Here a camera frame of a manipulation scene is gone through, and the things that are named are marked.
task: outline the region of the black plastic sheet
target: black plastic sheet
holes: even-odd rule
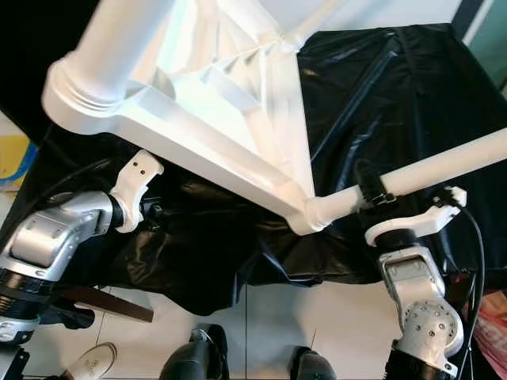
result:
[[[138,149],[113,135],[79,136],[56,126],[48,131],[39,101],[45,70],[74,48],[85,21],[66,25],[66,37],[51,40],[51,54],[42,52],[35,60],[6,55],[9,75],[37,65],[38,75],[23,92],[9,92],[14,83],[5,78],[0,106],[40,144],[40,153],[2,238],[25,212],[44,206],[44,189],[84,165],[108,159],[52,191],[108,191]],[[56,37],[50,27],[34,32],[35,40],[16,41],[13,50],[28,51],[48,34]],[[449,25],[319,32],[299,53],[299,70],[318,196],[355,184],[358,158],[374,161],[385,173],[507,125],[507,104]],[[83,243],[63,284],[154,291],[205,315],[234,305],[245,283],[379,280],[355,215],[300,237],[280,217],[163,163],[166,171],[152,181],[147,197],[160,199],[164,215],[147,218],[133,233],[112,231]],[[450,182],[468,191],[483,230],[486,265],[496,276],[507,265],[506,168],[503,162]],[[430,191],[413,196],[414,214],[425,211]],[[476,237],[465,219],[457,218],[425,243],[444,273],[475,268]]]

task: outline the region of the pink object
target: pink object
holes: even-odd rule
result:
[[[507,297],[502,291],[482,299],[474,336],[488,363],[507,380]]]

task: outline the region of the shoe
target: shoe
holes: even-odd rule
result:
[[[71,380],[98,380],[109,371],[117,356],[114,344],[99,344],[73,362],[63,376]]]

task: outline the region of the white tile floor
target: white tile floor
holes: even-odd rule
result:
[[[157,378],[191,328],[218,323],[227,332],[232,378],[245,378],[245,373],[252,379],[288,378],[294,347],[306,345],[324,355],[339,378],[378,379],[391,341],[399,336],[395,306],[381,283],[248,287],[237,306],[210,317],[196,317],[160,294],[111,292],[152,308],[153,323],[97,312],[89,329],[42,326],[26,345],[31,358],[25,374],[58,374],[97,342],[111,341],[119,359],[108,378]]]

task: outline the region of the robotic arm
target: robotic arm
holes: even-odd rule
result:
[[[80,243],[112,228],[130,232],[137,227],[143,220],[141,196],[162,172],[163,166],[141,150],[122,168],[109,194],[77,194],[59,206],[34,212],[17,227],[0,253],[1,343],[17,345],[30,339],[54,284]],[[62,197],[53,199],[57,203]]]
[[[463,323],[444,299],[445,286],[438,267],[417,238],[440,231],[460,209],[435,197],[436,205],[425,213],[406,217],[405,200],[387,194],[379,178],[372,180],[372,168],[363,166],[362,170],[356,174],[367,201],[360,211],[367,229],[364,237],[380,252],[379,270],[396,303],[402,330],[401,339],[393,342],[385,379],[455,378],[458,368],[448,358],[463,345]],[[446,188],[446,192],[455,204],[466,205],[464,190],[454,187]]]

